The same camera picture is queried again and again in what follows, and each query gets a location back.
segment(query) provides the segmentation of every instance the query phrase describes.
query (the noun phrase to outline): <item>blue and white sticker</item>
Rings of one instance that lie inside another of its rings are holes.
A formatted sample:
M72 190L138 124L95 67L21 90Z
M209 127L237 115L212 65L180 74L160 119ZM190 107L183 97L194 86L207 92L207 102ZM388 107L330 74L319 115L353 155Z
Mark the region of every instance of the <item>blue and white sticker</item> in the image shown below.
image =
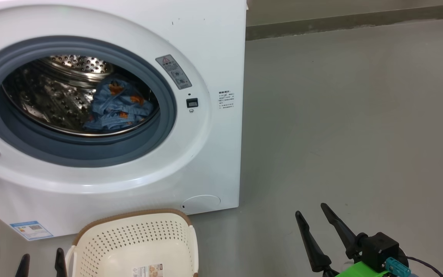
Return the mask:
M40 240L54 237L37 221L10 224L20 235L27 240Z

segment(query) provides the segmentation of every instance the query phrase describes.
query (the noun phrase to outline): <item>brown basket rim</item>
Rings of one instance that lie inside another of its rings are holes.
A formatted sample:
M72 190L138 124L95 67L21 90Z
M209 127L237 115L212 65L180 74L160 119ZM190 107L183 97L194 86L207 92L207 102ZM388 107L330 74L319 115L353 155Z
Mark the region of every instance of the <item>brown basket rim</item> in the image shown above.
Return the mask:
M140 210L140 211L137 211L137 212L127 212L126 214L118 214L118 215L113 215L113 216L106 217L104 219L98 219L98 220L96 220L96 221L86 225L76 235L76 238L74 238L72 245L77 246L78 242L81 239L81 237L88 230L90 230L91 228L93 228L93 227L95 227L97 225L100 225L100 224L103 224L103 223L107 223L107 222L110 222L110 221L115 221L115 220L118 220L118 219L126 219L128 217L139 216L139 215L146 215L146 214L177 214L177 215L181 216L186 221L188 226L192 225L189 217L185 213L183 213L183 212L181 212L181 211L179 211L177 209L147 209L147 210Z

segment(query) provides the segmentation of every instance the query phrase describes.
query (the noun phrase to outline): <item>gray rubber seal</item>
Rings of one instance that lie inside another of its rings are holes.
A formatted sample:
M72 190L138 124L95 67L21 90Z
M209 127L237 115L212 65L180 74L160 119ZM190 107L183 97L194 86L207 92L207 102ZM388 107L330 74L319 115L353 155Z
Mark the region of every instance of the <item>gray rubber seal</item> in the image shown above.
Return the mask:
M110 137L57 133L21 114L0 92L0 137L37 159L69 167L105 167L137 159L158 147L174 126L176 101L162 75L136 54L113 44L82 37L41 37L0 51L0 85L19 66L51 55L73 53L120 66L145 82L160 112L140 128Z

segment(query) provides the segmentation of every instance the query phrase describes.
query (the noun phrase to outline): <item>stainless steel drum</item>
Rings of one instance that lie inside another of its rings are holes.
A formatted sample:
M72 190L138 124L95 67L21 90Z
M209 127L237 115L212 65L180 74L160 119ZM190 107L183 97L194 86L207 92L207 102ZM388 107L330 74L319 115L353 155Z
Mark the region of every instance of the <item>stainless steel drum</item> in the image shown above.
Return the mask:
M119 130L98 132L83 128L90 117L97 84L113 73L129 72L98 58L50 56L19 67L4 80L1 89L20 112L57 132L81 137L117 135L145 124L159 108L148 86L139 78L130 76L130 83L154 105L153 112L145 120Z

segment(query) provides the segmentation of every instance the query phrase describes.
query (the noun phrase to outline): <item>qr code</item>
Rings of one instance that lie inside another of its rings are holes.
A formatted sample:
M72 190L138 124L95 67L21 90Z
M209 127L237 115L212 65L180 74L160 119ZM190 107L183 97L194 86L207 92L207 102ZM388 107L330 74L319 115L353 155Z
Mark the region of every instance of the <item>qr code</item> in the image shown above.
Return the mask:
M30 225L29 227L32 230L40 230L42 228L40 225Z

